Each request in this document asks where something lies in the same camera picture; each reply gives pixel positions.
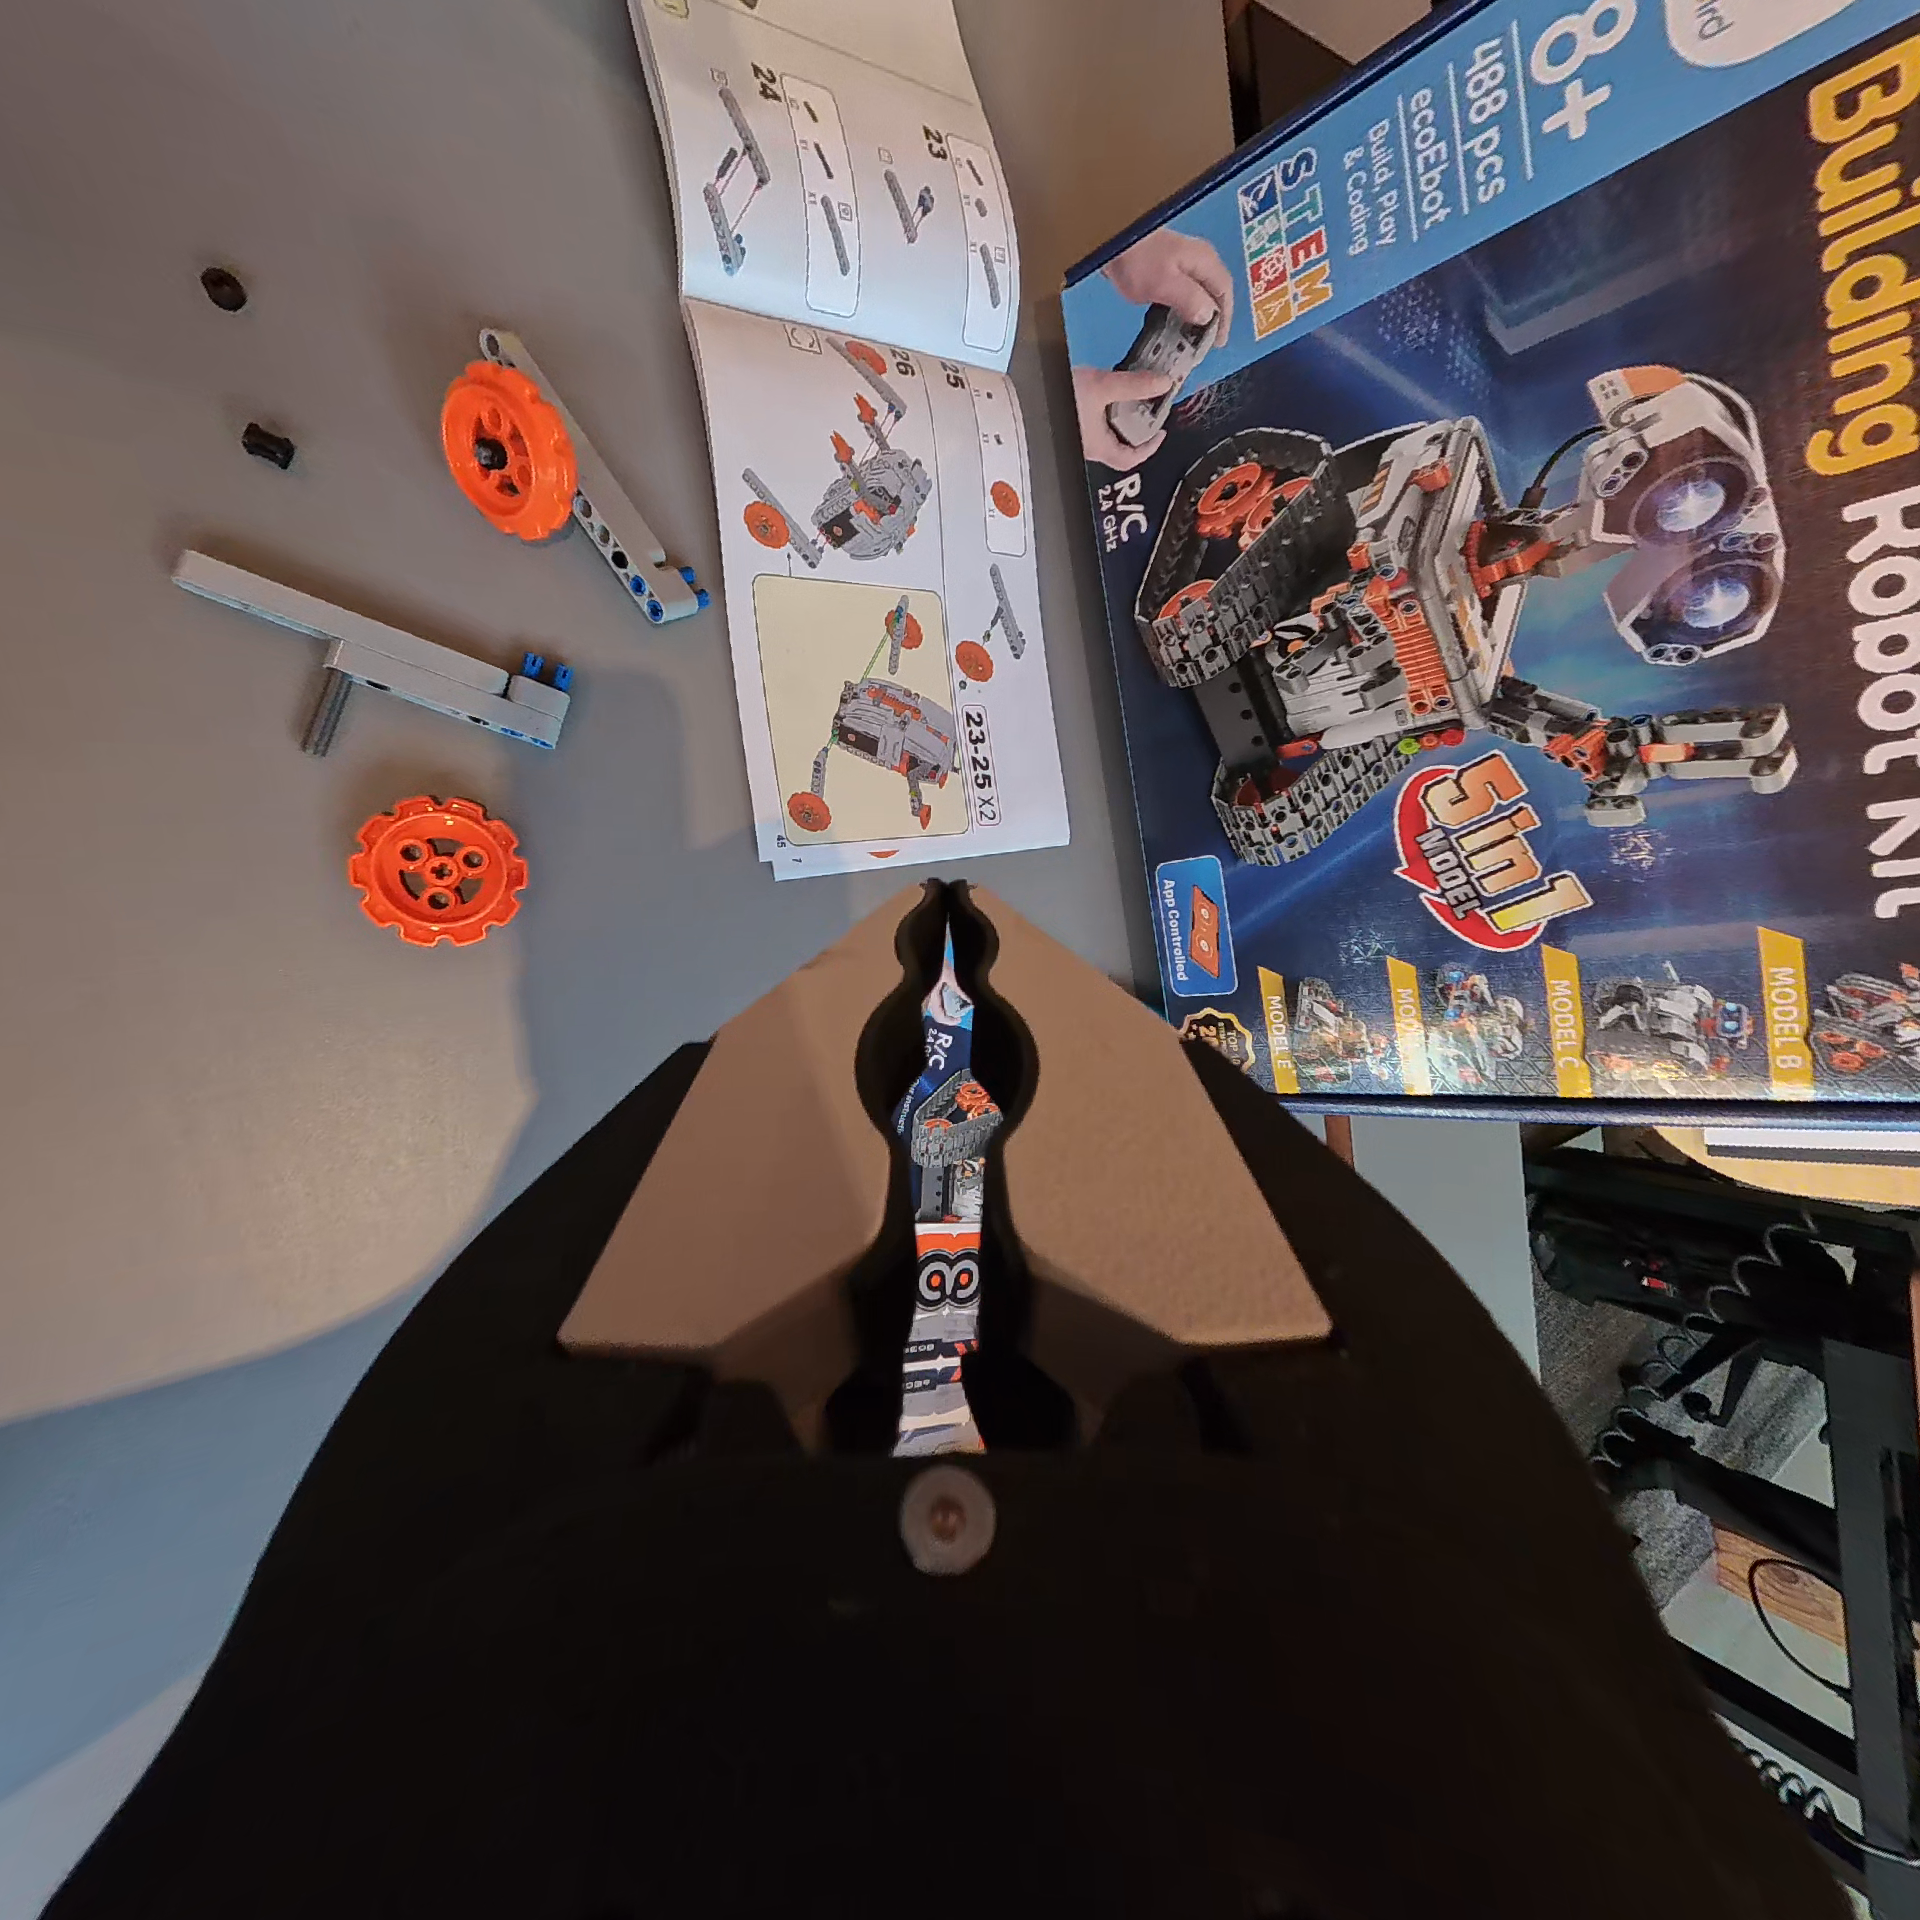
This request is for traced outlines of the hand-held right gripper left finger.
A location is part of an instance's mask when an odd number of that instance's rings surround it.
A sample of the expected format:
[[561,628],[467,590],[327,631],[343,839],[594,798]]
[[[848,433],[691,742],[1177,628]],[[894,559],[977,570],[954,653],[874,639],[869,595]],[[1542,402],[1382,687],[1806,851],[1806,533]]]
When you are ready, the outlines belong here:
[[773,1388],[815,1448],[855,1369],[848,1280],[887,1233],[898,1101],[949,926],[906,888],[718,1030],[562,1323],[584,1359]]

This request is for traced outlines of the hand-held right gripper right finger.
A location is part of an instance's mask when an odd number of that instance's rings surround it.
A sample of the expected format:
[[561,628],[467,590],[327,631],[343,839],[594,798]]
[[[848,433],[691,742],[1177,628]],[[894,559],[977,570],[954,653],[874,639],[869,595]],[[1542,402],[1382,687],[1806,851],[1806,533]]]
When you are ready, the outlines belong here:
[[1004,1099],[966,1388],[988,1448],[1066,1448],[1140,1379],[1316,1348],[1331,1312],[1174,1030],[1006,900],[947,887]]

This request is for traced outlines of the blue cover booklet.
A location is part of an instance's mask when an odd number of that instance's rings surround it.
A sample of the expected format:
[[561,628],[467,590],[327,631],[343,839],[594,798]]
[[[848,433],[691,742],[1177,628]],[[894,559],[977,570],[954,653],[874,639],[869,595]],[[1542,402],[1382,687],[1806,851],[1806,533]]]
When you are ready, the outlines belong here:
[[941,970],[923,1002],[924,1066],[894,1119],[919,1224],[975,1226],[985,1212],[986,1161],[1004,1111],[972,1070],[972,1015],[947,933]]

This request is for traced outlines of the grey beam assembly with axle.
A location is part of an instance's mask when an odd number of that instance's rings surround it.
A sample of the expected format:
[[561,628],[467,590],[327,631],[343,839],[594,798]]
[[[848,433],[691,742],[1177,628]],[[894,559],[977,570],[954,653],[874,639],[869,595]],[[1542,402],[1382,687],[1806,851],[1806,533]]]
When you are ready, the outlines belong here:
[[352,688],[370,688],[455,721],[554,750],[570,705],[570,666],[537,653],[510,675],[483,659],[375,616],[184,550],[175,586],[325,644],[325,687],[300,734],[305,755],[327,755]]

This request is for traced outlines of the grey beam with blue pins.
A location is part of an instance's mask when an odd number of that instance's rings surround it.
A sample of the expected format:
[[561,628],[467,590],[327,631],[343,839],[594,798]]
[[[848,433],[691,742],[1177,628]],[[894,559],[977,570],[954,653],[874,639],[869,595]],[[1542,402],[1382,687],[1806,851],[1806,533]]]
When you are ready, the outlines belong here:
[[479,352],[486,363],[531,379],[541,401],[557,413],[572,450],[572,516],[636,602],[636,609],[655,626],[705,612],[711,608],[707,589],[704,589],[691,568],[676,564],[667,556],[661,535],[588,441],[587,429],[541,371],[524,340],[510,329],[482,326]]

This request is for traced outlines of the blue robot kit box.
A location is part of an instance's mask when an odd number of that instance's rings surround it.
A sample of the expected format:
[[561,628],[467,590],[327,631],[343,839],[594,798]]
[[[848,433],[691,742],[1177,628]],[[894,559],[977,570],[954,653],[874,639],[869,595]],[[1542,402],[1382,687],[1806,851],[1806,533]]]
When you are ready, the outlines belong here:
[[1447,4],[1066,288],[1165,1017],[1915,1124],[1915,4]]

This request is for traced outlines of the white instruction booklet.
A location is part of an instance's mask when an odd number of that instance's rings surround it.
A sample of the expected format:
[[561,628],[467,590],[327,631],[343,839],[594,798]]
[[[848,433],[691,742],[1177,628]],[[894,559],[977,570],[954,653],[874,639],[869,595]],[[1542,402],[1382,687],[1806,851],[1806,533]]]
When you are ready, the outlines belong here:
[[1017,227],[949,3],[636,3],[676,196],[756,844],[1071,842],[1008,377]]

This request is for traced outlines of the black desk frame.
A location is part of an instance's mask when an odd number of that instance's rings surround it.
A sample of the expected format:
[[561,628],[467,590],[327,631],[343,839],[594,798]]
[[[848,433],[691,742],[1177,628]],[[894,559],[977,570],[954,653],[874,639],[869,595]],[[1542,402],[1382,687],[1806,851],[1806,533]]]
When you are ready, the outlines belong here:
[[[1527,1157],[1524,1188],[1542,1280],[1653,1337],[1589,1453],[1607,1494],[1667,1494],[1729,1537],[1765,1626],[1765,1578],[1838,1605],[1848,1731],[1689,1652],[1711,1706],[1869,1911],[1915,1915],[1915,1219],[1577,1146]],[[1823,1392],[1828,1501],[1702,1451],[1765,1363]]]

